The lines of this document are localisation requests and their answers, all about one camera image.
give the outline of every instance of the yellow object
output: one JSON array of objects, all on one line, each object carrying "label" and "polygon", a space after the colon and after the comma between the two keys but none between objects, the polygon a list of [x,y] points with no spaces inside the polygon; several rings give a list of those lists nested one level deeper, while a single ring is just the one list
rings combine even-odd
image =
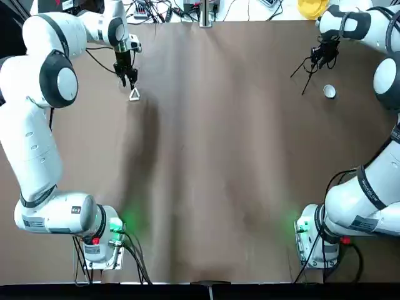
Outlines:
[{"label": "yellow object", "polygon": [[329,0],[297,0],[297,9],[309,20],[315,20],[323,14]]}]

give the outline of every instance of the brown table surface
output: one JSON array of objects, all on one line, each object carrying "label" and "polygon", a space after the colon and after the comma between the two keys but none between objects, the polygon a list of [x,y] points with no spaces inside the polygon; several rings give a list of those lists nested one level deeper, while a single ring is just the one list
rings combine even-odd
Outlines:
[{"label": "brown table surface", "polygon": [[[57,110],[64,161],[60,189],[86,191],[114,206],[140,237],[153,281],[289,282],[299,271],[293,221],[323,201],[330,177],[365,163],[395,116],[374,97],[382,57],[342,42],[336,67],[289,75],[317,46],[312,22],[216,22],[132,26],[140,102],[88,55],[74,61],[79,97]],[[109,50],[92,52],[112,67]],[[323,96],[333,84],[335,100]],[[18,184],[0,154],[0,284],[71,282],[68,236],[20,231]],[[398,281],[398,241],[357,239],[363,281]],[[331,278],[349,281],[349,254]],[[103,281],[136,281],[128,255]],[[309,272],[308,281],[320,281]]]}]

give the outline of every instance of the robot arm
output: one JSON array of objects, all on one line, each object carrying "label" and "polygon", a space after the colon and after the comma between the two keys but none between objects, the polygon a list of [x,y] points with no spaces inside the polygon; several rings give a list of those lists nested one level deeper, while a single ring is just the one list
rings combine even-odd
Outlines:
[{"label": "robot arm", "polygon": [[[395,18],[400,14],[400,6],[387,9],[393,12],[392,20],[388,20],[375,9],[366,12],[342,12],[339,6],[330,6],[319,18],[317,25],[325,40],[334,36],[355,39],[389,54],[378,66],[373,84],[376,96],[383,106],[398,112],[400,52],[396,51],[400,51],[400,32],[394,28],[390,33],[388,27],[390,23],[394,27]],[[391,36],[391,47],[388,47],[387,33]],[[335,266],[340,238],[343,236],[400,236],[399,124],[400,115],[399,122],[391,133],[391,140],[370,165],[359,167],[352,179],[332,187],[324,204],[308,205],[295,222],[299,256],[303,263],[307,261],[309,268]]]},{"label": "robot arm", "polygon": [[126,75],[131,87],[136,78],[129,77],[130,51],[141,52],[141,45],[128,33],[120,0],[106,1],[103,15],[32,16],[24,23],[22,35],[27,55],[0,60],[0,141],[21,187],[14,220],[32,233],[80,236],[88,261],[101,269],[113,268],[123,223],[111,206],[96,205],[91,195],[58,190],[63,164],[45,109],[75,101],[78,79],[70,59],[86,49],[87,41],[114,49],[117,75],[123,79]]},{"label": "robot arm", "polygon": [[[400,11],[400,5],[384,7],[394,14]],[[317,26],[324,39],[341,36],[354,39],[379,52],[388,53],[386,49],[386,29],[389,20],[378,10],[340,11],[338,5],[329,6],[318,18]],[[391,48],[394,52],[400,50],[400,32],[392,30]]]}]

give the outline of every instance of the red button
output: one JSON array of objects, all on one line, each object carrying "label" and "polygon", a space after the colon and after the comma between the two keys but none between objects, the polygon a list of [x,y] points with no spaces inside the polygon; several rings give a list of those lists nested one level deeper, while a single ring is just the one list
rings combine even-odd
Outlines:
[{"label": "red button", "polygon": [[341,240],[342,244],[345,244],[345,245],[348,245],[351,243],[350,237],[348,237],[348,236],[344,236],[340,240]]}]

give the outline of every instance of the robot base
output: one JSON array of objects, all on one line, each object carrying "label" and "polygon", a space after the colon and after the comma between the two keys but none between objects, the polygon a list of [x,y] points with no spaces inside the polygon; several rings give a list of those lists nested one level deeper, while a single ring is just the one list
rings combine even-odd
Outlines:
[{"label": "robot base", "polygon": [[98,245],[83,244],[88,269],[120,270],[123,264],[124,235],[111,231],[112,221],[119,220],[118,214],[111,206],[103,206],[106,213],[106,227]]},{"label": "robot base", "polygon": [[[316,204],[308,205],[301,214],[301,217],[294,222],[294,230],[296,237],[297,253],[300,258],[302,266],[306,263],[307,258],[310,255],[311,248],[315,240],[318,241],[312,251],[311,257],[308,261],[306,268],[308,269],[323,269],[324,268],[324,256],[322,251],[323,240],[318,236],[318,230],[315,225],[315,213],[317,209]],[[338,263],[339,245],[330,244],[327,241],[325,243],[325,268],[332,268]]]},{"label": "robot base", "polygon": [[87,268],[93,270],[121,270],[124,251],[121,247],[115,247],[112,257],[107,262],[91,262],[86,260]]}]

